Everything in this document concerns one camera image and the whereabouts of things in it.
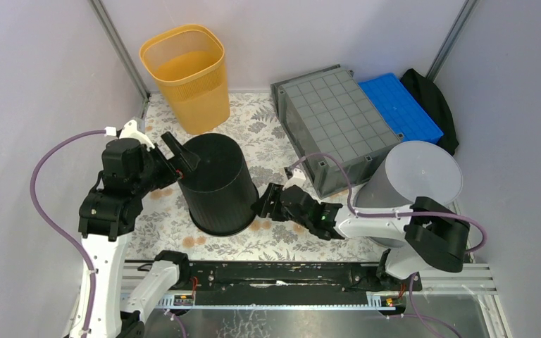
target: metal corner post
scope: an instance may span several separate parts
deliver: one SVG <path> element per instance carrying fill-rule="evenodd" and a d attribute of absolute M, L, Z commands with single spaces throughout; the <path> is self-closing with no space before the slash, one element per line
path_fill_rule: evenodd
<path fill-rule="evenodd" d="M 125 67 L 125 70 L 132 79 L 134 86 L 136 86 L 136 89 L 144 99 L 144 102 L 148 102 L 148 89 L 146 88 L 144 81 L 142 81 L 142 77 L 138 73 L 136 65 L 132 61 L 132 58 L 130 57 L 128 50 L 125 48 L 123 41 L 121 41 L 121 37 L 119 36 L 117 29 L 115 29 L 115 25 L 113 25 L 111 18 L 108 16 L 102 0 L 88 0 L 88 2 L 90 3 L 92 9 L 94 9 L 94 14 L 97 16 L 101 25 L 103 26 L 108 39 L 111 41 L 115 52 L 119 56 L 121 63 L 123 63 L 123 67 Z"/>
<path fill-rule="evenodd" d="M 430 70 L 428 70 L 426 77 L 429 80 L 434 81 L 436 79 L 440 68 L 442 68 L 442 65 L 444 64 L 445 60 L 447 60 L 449 53 L 451 53 L 453 46 L 457 42 L 459 33 L 461 33 L 461 30 L 468 22 L 470 15 L 474 12 L 476 5 L 478 5 L 479 2 L 480 0 L 466 0 L 463 7 L 461 7 L 457 18 L 455 18 L 455 21 L 451 26 L 449 34 L 447 34 L 447 37 L 444 39 L 444 42 L 442 43 L 433 64 L 430 66 Z"/>

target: blue tray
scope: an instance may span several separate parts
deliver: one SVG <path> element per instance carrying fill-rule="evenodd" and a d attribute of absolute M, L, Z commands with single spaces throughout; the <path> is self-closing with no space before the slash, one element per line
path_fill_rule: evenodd
<path fill-rule="evenodd" d="M 436 144 L 442 131 L 405 89 L 395 74 L 359 83 L 387 124 L 405 141 L 425 141 Z"/>

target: black bag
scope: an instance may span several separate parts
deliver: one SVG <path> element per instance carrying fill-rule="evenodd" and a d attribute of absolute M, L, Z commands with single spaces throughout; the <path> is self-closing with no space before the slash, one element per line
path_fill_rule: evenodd
<path fill-rule="evenodd" d="M 401 78 L 401 83 L 442 130 L 443 136 L 437 142 L 437 145 L 447 153 L 455 154 L 459 142 L 455 133 L 453 116 L 437 85 L 418 74 L 414 69 L 408 69 L 405 72 Z"/>

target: shiny floor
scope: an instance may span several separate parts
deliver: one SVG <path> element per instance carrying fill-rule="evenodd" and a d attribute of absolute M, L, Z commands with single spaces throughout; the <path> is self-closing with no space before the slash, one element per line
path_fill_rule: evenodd
<path fill-rule="evenodd" d="M 418 311 L 455 327 L 463 338 L 488 338 L 480 304 L 472 296 L 414 296 Z M 189 338 L 413 337 L 433 338 L 415 318 L 385 319 L 376 311 L 224 311 L 193 310 L 180 317 Z M 455 334 L 433 326 L 443 337 Z M 182 337 L 180 326 L 153 313 L 146 338 Z"/>

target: yellow plastic basket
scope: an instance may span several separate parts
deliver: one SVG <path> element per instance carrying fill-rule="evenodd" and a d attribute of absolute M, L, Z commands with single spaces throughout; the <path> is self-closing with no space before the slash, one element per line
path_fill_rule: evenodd
<path fill-rule="evenodd" d="M 184 25 L 146 41 L 140 59 L 179 123 L 207 132 L 229 117 L 225 48 L 200 25 Z"/>

